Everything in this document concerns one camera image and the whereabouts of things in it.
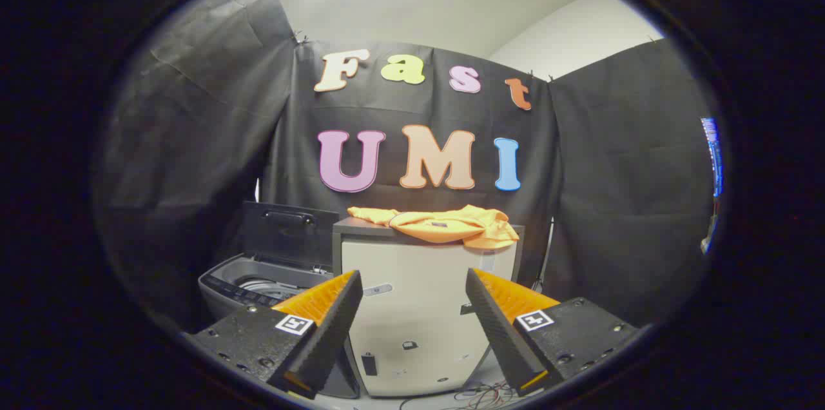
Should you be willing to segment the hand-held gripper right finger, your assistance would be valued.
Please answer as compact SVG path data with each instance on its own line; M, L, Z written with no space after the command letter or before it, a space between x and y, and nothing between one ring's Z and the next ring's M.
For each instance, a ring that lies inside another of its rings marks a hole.
M468 269L465 292L507 385L521 397L601 365L639 332L583 297L560 302L480 269Z

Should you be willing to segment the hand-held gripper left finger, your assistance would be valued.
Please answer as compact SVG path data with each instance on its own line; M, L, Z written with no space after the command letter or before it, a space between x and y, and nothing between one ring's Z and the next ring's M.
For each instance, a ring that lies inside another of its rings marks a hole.
M250 386L312 400L343 350L362 297L362 275L354 269L274 306L242 304L184 338Z

